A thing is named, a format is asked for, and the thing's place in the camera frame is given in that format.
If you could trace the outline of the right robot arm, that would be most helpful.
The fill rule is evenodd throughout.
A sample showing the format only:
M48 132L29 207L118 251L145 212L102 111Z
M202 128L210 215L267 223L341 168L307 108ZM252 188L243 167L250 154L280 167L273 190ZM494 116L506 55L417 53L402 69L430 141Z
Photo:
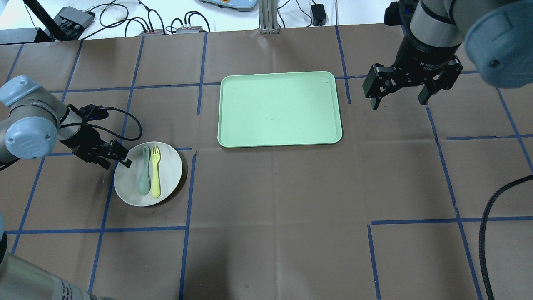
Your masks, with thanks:
M405 36L390 67L371 66L362 90L376 110L405 87L421 86L419 104L449 90L463 71L461 45L482 80L515 89L532 83L531 0L398 0L384 13L385 25Z

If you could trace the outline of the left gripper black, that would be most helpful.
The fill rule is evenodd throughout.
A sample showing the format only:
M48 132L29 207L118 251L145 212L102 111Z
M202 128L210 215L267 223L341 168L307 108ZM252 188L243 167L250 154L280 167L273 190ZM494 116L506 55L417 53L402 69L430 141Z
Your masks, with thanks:
M115 139L105 142L95 127L88 123L108 118L108 110L111 108L92 104L77 109L68 104L62 118L62 143L86 163L109 169L111 163L108 159L112 159L129 168L132 162L127 158L128 149Z

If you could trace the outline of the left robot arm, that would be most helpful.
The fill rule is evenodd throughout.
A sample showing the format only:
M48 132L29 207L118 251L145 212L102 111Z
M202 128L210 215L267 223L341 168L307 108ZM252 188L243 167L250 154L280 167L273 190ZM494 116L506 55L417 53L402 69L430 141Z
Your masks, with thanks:
M77 109L62 103L26 75L1 87L1 103L9 114L1 121L1 169L15 162L42 159L61 142L86 163L105 169L110 160L129 167L128 150L120 135L105 142L91 121L109 116L108 107L87 105ZM0 294L2 300L98 300L94 295L8 251L5 224L1 224Z

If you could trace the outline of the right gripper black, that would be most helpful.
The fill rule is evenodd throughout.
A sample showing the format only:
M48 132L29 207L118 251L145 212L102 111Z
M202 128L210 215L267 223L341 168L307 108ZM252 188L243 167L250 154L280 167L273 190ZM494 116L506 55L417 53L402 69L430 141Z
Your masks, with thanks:
M394 65L374 63L365 77L362 90L377 110L381 100L405 87L424 84L418 95L420 105L426 105L432 95L449 90L463 71L456 55L459 46L436 47L421 42L412 33L405 34Z

